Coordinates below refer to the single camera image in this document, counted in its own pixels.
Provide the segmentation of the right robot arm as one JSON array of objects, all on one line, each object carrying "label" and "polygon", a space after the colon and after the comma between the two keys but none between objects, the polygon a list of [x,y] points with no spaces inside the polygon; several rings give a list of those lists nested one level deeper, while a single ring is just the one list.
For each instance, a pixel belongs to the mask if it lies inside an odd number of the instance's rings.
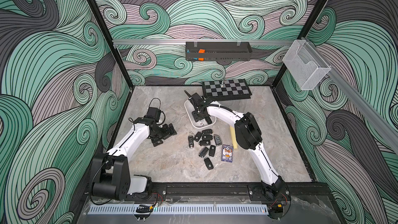
[{"label": "right robot arm", "polygon": [[250,112],[245,114],[233,111],[217,101],[194,101],[190,99],[193,107],[191,115],[197,120],[216,117],[234,128],[237,144],[249,152],[261,178],[265,197],[272,202],[291,200],[287,183],[274,169],[262,142],[262,132]]}]

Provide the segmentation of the grey black car key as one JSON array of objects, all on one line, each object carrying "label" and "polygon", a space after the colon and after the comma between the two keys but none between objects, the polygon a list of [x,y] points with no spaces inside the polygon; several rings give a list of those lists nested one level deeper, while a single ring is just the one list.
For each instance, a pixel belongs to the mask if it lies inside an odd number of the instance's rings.
[{"label": "grey black car key", "polygon": [[221,140],[221,137],[219,135],[214,134],[214,140],[215,140],[216,146],[222,145],[222,140]]}]

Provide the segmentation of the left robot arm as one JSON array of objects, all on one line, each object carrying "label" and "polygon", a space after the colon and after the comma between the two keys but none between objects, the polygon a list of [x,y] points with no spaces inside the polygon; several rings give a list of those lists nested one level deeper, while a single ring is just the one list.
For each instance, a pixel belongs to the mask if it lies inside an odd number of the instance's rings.
[{"label": "left robot arm", "polygon": [[121,201],[129,195],[148,193],[149,177],[132,176],[129,159],[143,141],[150,139],[156,147],[176,134],[172,124],[160,126],[155,119],[145,117],[134,120],[131,130],[119,143],[106,153],[93,157],[90,196]]}]

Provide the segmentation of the white storage box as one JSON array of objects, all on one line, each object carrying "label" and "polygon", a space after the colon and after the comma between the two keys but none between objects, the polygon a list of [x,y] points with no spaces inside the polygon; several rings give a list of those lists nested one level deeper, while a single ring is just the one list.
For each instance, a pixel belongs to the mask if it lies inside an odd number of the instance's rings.
[{"label": "white storage box", "polygon": [[215,122],[216,122],[216,120],[217,120],[215,117],[211,117],[211,118],[210,118],[210,120],[212,121],[211,124],[207,123],[207,121],[206,121],[205,119],[195,121],[195,118],[194,118],[194,116],[193,116],[193,114],[192,114],[192,112],[194,111],[194,107],[193,107],[193,105],[190,103],[189,100],[186,100],[186,101],[184,102],[184,107],[185,107],[185,109],[186,109],[186,112],[187,112],[187,114],[188,114],[188,118],[189,118],[189,120],[190,120],[192,126],[193,126],[195,129],[197,129],[197,130],[205,130],[205,129],[207,129],[207,128],[210,128],[210,127],[212,127],[212,126],[215,124]]}]

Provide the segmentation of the black flip car key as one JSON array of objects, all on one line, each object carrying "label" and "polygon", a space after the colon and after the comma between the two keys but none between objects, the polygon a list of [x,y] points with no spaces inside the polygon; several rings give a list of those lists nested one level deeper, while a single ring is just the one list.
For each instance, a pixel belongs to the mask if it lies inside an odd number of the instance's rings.
[{"label": "black flip car key", "polygon": [[204,148],[200,151],[199,157],[204,158],[204,157],[207,155],[208,152],[209,152],[209,148],[208,148],[208,147],[204,147]]}]

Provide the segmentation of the black car key lowest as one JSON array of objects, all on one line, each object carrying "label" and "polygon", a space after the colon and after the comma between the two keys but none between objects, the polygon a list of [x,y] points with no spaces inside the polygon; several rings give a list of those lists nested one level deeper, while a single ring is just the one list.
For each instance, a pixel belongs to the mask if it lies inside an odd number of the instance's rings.
[{"label": "black car key lowest", "polygon": [[213,166],[213,164],[212,164],[212,162],[211,162],[211,160],[210,160],[209,157],[206,157],[206,158],[204,159],[204,162],[205,162],[206,168],[207,168],[208,170],[212,170],[212,169],[214,168],[214,166]]}]

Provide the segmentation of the black chrome slim car key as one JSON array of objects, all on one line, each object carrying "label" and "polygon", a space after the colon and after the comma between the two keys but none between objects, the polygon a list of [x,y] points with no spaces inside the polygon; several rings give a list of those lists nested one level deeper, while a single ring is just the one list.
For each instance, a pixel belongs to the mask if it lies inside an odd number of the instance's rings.
[{"label": "black chrome slim car key", "polygon": [[190,149],[193,149],[193,148],[194,148],[194,138],[193,138],[192,135],[189,135],[189,136],[188,136],[188,145],[189,145],[189,148],[190,148]]}]

